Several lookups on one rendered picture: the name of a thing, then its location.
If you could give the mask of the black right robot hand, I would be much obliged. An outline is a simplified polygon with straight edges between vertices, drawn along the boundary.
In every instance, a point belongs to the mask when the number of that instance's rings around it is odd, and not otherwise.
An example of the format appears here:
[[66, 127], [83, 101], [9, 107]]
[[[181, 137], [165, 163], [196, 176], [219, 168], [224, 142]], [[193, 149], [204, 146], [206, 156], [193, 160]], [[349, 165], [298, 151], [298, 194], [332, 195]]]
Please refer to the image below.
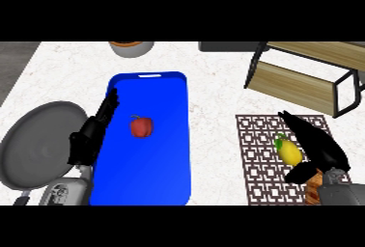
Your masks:
[[345, 150], [332, 135], [306, 120], [287, 111], [278, 113], [286, 125], [296, 134], [308, 161], [302, 161], [286, 176], [286, 182], [303, 184], [317, 175], [317, 170], [327, 173], [333, 168], [349, 171], [351, 166]]

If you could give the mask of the dark grey appliance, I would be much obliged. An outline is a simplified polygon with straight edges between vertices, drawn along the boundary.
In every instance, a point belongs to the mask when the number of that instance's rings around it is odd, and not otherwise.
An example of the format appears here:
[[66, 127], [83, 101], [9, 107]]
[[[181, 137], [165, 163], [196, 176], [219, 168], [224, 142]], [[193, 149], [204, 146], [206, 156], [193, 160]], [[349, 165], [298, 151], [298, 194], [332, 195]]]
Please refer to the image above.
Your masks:
[[203, 52], [255, 52], [259, 44], [258, 41], [201, 41], [199, 49]]

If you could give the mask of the grey frying pan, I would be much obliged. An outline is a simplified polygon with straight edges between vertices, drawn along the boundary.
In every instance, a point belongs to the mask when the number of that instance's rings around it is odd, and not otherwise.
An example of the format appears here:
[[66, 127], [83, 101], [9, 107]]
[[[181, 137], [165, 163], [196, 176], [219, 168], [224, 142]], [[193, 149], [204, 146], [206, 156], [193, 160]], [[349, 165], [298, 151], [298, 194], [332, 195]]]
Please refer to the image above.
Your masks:
[[86, 121], [86, 111], [76, 103], [54, 101], [35, 108], [11, 127], [0, 142], [0, 182], [21, 192], [15, 206], [26, 206], [30, 191], [71, 170], [68, 137]]

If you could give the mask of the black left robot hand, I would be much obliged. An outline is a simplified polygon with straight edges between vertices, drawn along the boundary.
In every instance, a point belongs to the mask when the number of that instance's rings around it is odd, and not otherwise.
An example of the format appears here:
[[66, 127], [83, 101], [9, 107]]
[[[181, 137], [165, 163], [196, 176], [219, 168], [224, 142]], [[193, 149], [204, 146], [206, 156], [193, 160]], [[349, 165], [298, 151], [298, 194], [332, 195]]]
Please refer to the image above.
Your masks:
[[70, 134], [70, 165], [92, 166], [97, 162], [105, 131], [119, 107], [117, 89], [107, 94], [98, 114], [85, 122], [80, 131]]

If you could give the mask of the wooden tiered shelf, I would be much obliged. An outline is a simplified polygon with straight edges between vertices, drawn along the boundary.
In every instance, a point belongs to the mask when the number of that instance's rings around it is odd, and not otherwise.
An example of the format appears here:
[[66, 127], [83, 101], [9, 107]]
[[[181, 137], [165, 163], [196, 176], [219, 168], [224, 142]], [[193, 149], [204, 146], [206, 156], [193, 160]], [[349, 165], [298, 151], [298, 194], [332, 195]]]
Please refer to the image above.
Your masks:
[[[261, 60], [264, 51], [275, 49], [317, 62], [343, 68], [346, 74], [332, 82]], [[365, 44], [352, 41], [261, 41], [252, 59], [246, 89], [252, 89], [337, 118], [361, 103], [365, 84]], [[354, 103], [339, 109], [339, 85], [354, 78]]]

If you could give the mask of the yellow lemon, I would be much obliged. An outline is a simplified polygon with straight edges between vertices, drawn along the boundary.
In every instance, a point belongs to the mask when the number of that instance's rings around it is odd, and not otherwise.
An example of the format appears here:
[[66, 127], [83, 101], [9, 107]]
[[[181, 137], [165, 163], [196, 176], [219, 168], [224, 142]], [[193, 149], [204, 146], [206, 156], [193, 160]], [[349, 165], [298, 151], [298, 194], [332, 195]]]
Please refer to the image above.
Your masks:
[[283, 162], [287, 165], [298, 166], [303, 162], [303, 153], [298, 145], [283, 133], [277, 134], [274, 146], [277, 148], [278, 156]]

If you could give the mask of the brown patterned placemat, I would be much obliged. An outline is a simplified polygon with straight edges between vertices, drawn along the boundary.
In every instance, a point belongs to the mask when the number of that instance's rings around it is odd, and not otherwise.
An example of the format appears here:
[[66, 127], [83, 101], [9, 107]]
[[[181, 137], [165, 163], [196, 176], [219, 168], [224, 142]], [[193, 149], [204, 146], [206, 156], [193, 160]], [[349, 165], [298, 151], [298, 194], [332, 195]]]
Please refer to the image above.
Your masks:
[[278, 156], [280, 134], [299, 147], [309, 161], [296, 133], [278, 115], [237, 115], [238, 141], [250, 206], [305, 206], [306, 184], [287, 183], [293, 169]]

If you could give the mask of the blue cutting board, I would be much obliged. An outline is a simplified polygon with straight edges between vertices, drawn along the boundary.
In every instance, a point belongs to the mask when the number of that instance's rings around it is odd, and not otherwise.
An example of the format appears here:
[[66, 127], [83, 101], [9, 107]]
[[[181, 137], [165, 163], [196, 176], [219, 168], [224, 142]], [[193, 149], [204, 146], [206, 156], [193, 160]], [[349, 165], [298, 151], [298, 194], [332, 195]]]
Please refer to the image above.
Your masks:
[[[120, 73], [120, 105], [95, 164], [92, 206], [182, 206], [191, 196], [187, 77], [178, 71]], [[153, 119], [153, 133], [132, 134], [132, 116]]]

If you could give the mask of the red bell pepper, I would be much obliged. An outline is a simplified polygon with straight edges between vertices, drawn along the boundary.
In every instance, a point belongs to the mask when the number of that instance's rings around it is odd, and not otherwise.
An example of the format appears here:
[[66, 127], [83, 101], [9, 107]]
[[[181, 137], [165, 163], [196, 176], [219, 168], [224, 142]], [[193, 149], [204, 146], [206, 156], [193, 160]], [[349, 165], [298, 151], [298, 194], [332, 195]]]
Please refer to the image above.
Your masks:
[[153, 119], [138, 115], [134, 115], [132, 118], [131, 128], [134, 136], [138, 138], [148, 137], [153, 133]]

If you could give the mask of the brown croissant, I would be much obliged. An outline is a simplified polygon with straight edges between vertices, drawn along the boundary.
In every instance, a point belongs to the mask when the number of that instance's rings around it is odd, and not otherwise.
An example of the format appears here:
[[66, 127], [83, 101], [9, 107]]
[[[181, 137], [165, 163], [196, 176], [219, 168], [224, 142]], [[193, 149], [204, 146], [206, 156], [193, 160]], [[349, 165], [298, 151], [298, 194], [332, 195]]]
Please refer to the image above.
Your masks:
[[315, 206], [320, 204], [318, 187], [321, 185], [323, 185], [323, 173], [318, 172], [317, 175], [306, 181], [305, 203], [309, 206]]

